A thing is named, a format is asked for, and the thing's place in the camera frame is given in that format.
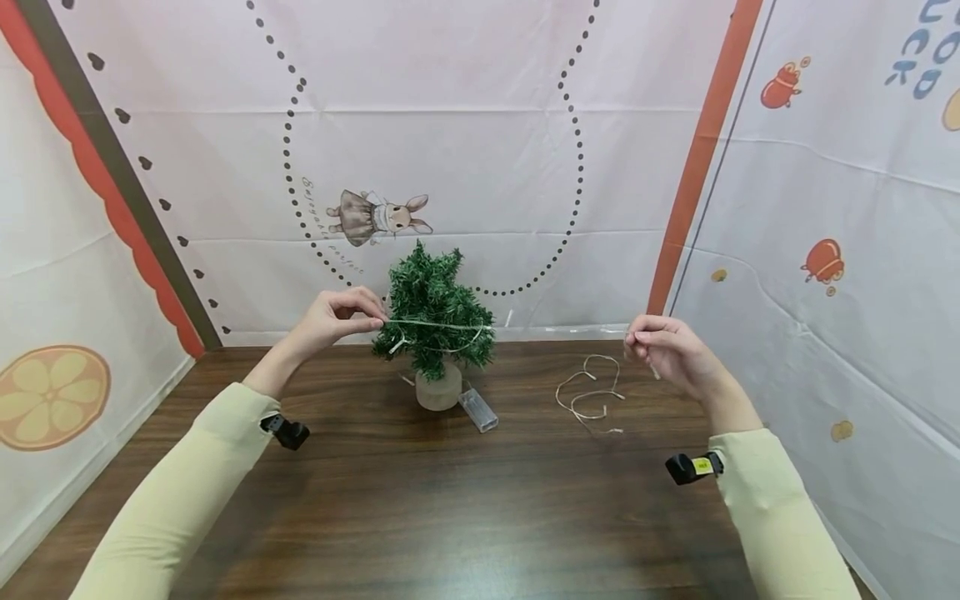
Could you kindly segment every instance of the dark wood tabletop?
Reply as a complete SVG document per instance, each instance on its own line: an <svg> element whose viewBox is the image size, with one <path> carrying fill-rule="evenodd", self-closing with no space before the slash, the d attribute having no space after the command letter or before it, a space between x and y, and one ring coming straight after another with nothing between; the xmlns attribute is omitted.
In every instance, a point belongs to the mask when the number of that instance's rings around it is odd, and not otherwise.
<svg viewBox="0 0 960 600"><path fill-rule="evenodd" d="M209 353L161 404L0 598L66 598L110 521L204 405L262 348ZM587 431L554 392L591 353L620 360L626 399L578 401L609 416ZM700 408L610 342L504 344L467 372L499 416L480 434L464 411L420 408L366 347L305 365L283 400L312 435L271 444L174 598L575 599L756 597L714 482L677 487L663 462L699 452ZM610 386L615 366L591 361ZM612 427L623 434L600 433Z"/></svg>

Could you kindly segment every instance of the red pot illustration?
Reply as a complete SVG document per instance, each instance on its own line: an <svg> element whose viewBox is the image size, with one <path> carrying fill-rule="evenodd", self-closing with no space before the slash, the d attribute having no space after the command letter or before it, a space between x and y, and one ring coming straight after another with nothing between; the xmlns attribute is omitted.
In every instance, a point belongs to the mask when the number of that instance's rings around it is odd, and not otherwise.
<svg viewBox="0 0 960 600"><path fill-rule="evenodd" d="M777 77L770 80L760 92L760 102L767 108L790 108L790 99L801 93L800 73L810 64L810 57L800 61L798 67L795 62L788 62L777 72Z"/></svg>
<svg viewBox="0 0 960 600"><path fill-rule="evenodd" d="M806 271L806 281L816 279L824 285L830 285L833 281L839 281L843 277L844 262L840 255L840 245L835 240L829 238L820 240L810 250L806 256L806 264L800 269ZM830 285L827 289L827 295L833 296L836 289Z"/></svg>

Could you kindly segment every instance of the miniature christmas tree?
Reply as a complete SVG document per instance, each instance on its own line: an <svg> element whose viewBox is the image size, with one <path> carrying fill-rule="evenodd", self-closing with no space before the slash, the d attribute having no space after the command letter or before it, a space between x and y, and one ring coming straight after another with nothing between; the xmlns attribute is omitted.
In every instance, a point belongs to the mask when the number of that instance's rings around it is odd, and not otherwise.
<svg viewBox="0 0 960 600"><path fill-rule="evenodd" d="M373 341L374 354L392 360L411 352L413 368L427 381L444 378L448 353L481 368L491 361L493 313L472 290L457 284L463 258L458 249L431 256L418 240L413 252L390 270L391 320Z"/></svg>

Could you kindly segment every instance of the orange stripe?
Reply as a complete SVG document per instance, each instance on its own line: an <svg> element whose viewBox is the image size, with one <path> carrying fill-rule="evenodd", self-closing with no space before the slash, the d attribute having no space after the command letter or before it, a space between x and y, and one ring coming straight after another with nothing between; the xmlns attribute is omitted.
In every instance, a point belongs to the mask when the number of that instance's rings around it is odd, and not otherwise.
<svg viewBox="0 0 960 600"><path fill-rule="evenodd" d="M666 306L762 4L763 0L736 2L733 17L727 27L727 36L724 37L720 56L713 70L704 108L700 112L700 121L690 143L690 152L686 155L684 173L677 186L677 196L673 201L666 233L663 235L660 258L657 260L654 282L650 286L650 299L647 301L649 314L662 315Z"/></svg>
<svg viewBox="0 0 960 600"><path fill-rule="evenodd" d="M0 33L7 38L23 66L34 76L34 87L40 103L60 134L70 142L77 167L90 188L103 199L110 224L132 250L133 263L143 280L156 292L160 311L177 329L183 349L199 358L204 353L204 345L197 331L14 0L0 0Z"/></svg>

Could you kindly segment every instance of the tree pot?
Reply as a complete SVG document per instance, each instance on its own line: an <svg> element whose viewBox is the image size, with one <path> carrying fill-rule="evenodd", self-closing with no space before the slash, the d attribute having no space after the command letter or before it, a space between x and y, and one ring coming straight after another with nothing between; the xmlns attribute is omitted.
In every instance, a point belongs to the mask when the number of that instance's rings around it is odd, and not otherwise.
<svg viewBox="0 0 960 600"><path fill-rule="evenodd" d="M444 378L439 381L427 381L420 372L414 383L417 385L417 402L430 411L445 411L453 408L460 399L464 377L452 362L444 362Z"/></svg>

